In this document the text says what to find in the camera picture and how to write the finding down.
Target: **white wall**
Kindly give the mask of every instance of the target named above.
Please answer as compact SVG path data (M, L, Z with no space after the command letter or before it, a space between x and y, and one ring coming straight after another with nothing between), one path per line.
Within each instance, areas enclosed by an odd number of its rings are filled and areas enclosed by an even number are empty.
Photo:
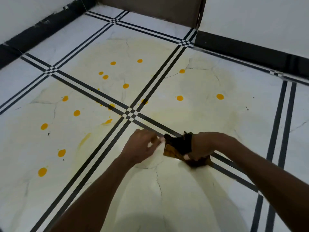
M0 43L33 26L74 0L0 0Z
M199 30L309 58L309 0L207 0Z

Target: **tile floor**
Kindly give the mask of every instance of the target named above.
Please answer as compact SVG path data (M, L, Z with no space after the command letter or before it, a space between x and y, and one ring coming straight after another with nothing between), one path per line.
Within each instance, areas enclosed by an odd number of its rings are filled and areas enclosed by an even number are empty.
M195 34L96 6L0 71L4 232L47 231L137 128L224 132L309 183L308 87L197 51ZM128 172L102 231L288 231L221 153L196 170L162 154Z

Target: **forearm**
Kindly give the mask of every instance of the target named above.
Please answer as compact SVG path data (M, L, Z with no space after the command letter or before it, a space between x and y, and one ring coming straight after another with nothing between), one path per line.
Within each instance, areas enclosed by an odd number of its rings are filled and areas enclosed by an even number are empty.
M132 167L120 155L107 170L65 211L52 232L100 231L122 179Z
M224 144L218 145L218 151L244 170L292 231L304 228L309 219L309 185L234 138L225 139Z

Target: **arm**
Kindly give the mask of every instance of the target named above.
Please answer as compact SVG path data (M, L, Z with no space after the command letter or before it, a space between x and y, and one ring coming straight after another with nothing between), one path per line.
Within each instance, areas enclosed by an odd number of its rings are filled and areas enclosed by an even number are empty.
M217 150L241 167L292 231L302 231L309 220L309 185L253 153L236 139L222 133L192 137L192 153L198 159Z
M137 129L129 138L121 154L107 170L64 212L51 232L100 231L110 203L126 173L135 164L153 154L164 141L147 130Z

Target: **black baseboard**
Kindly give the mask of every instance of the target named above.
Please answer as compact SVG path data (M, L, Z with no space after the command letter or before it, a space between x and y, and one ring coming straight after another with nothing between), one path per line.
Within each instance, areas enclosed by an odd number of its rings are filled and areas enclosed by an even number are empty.
M1 44L0 69L71 23L95 5L96 0L75 0L63 8L62 11L49 15L36 25L29 27Z
M239 40L198 31L195 46L309 79L309 59Z

